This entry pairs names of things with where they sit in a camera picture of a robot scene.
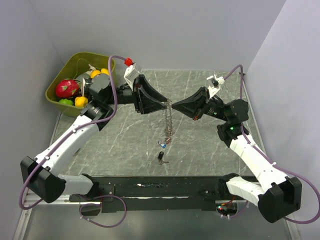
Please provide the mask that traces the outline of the metal disc keyring organizer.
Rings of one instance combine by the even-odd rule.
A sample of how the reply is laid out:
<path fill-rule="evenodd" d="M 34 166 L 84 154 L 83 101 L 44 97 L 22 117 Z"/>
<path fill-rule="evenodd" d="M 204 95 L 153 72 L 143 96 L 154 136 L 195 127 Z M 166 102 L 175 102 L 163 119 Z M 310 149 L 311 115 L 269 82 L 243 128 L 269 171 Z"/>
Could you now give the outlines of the metal disc keyring organizer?
<path fill-rule="evenodd" d="M 172 119 L 172 102 L 168 98 L 167 101 L 165 102 L 165 112 L 164 112 L 164 117 L 165 117 L 165 129 L 164 129 L 164 134 L 165 137 L 171 138 L 172 135 L 174 134 L 174 128 L 173 128 L 173 119 Z"/>

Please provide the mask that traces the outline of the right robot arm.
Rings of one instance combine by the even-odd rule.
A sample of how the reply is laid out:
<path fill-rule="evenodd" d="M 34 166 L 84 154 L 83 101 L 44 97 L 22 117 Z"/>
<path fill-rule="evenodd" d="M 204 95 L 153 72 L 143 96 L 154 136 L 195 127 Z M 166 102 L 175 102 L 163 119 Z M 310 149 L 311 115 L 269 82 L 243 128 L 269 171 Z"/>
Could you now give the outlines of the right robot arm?
<path fill-rule="evenodd" d="M 220 140 L 242 159 L 258 183 L 235 173 L 227 174 L 219 180 L 218 193 L 223 199 L 230 199 L 233 195 L 243 198 L 257 206 L 270 223 L 300 209 L 302 183 L 269 163 L 259 152 L 260 148 L 249 131 L 242 126 L 249 119 L 249 104 L 245 100 L 224 103 L 218 96 L 211 95 L 208 88 L 201 87 L 171 107 L 194 121 L 208 115 L 225 122 L 217 126 Z"/>

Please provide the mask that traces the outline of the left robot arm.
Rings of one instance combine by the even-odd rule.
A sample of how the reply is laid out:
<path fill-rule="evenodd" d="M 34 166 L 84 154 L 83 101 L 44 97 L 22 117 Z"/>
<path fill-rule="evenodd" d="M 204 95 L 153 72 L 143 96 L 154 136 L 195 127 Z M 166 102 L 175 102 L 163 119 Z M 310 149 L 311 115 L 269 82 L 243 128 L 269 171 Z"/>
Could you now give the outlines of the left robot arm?
<path fill-rule="evenodd" d="M 88 174 L 63 175 L 67 161 L 100 132 L 115 115 L 118 104 L 133 104 L 144 115 L 165 110 L 165 96 L 157 92 L 139 74 L 133 87 L 124 84 L 118 88 L 106 74 L 92 79 L 89 87 L 91 101 L 82 109 L 72 126 L 45 151 L 35 158 L 26 156 L 20 163 L 24 186 L 37 194 L 46 203 L 56 201 L 61 195 L 82 195 L 87 201 L 99 195 L 99 182 Z"/>

